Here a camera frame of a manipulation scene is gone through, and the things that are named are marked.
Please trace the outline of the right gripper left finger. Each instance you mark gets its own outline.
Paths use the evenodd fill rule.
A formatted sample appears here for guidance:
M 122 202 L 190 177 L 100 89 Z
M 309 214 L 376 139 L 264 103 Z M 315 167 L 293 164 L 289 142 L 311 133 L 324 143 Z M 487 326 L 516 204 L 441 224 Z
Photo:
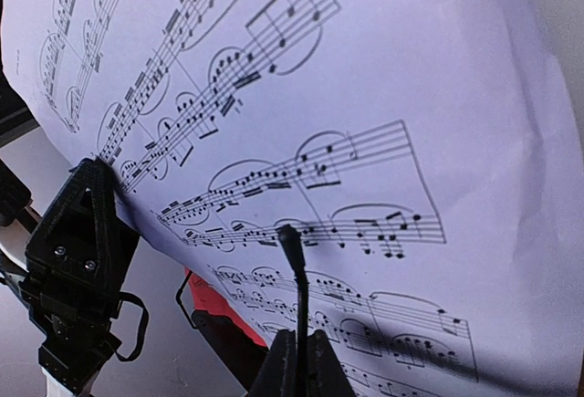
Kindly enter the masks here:
M 292 397 L 296 394 L 297 338 L 280 330 L 255 378 L 249 397 Z

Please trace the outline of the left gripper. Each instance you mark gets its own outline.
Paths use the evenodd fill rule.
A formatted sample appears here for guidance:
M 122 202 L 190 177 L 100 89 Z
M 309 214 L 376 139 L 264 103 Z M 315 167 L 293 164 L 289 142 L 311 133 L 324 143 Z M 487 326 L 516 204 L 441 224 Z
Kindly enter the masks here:
M 30 276 L 59 276 L 106 296 L 123 284 L 115 176 L 100 160 L 84 159 L 70 174 L 26 244 Z M 120 347 L 109 317 L 81 305 L 81 295 L 26 277 L 19 283 L 30 320 L 45 335 L 38 360 L 67 392 L 90 392 Z

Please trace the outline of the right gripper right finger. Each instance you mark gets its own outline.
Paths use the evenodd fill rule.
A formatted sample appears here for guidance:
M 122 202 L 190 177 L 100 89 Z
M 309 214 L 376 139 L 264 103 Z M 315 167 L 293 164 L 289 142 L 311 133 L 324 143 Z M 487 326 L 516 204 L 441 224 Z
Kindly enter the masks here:
M 310 397 L 356 396 L 330 345 L 327 333 L 322 329 L 308 337 L 307 388 Z

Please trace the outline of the red sheet music paper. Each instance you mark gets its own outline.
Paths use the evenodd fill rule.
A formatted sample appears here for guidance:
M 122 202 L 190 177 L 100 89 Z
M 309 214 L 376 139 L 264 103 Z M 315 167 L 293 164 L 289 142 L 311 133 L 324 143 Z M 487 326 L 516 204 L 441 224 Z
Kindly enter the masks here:
M 193 307 L 196 310 L 208 312 L 210 315 L 227 317 L 244 332 L 256 345 L 266 348 L 266 342 L 252 329 L 241 317 L 232 309 L 227 300 L 220 295 L 211 285 L 203 278 L 196 275 L 193 271 L 184 268 L 186 275 L 190 275 L 187 285 L 189 286 Z

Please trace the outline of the lavender paper sheet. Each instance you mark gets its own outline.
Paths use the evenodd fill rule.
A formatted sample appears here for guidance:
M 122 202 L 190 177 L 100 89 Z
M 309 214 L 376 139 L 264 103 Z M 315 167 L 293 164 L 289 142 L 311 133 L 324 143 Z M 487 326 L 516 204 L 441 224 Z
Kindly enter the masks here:
M 70 161 L 264 340 L 358 393 L 573 396 L 583 161 L 529 0 L 5 0 L 5 74 Z

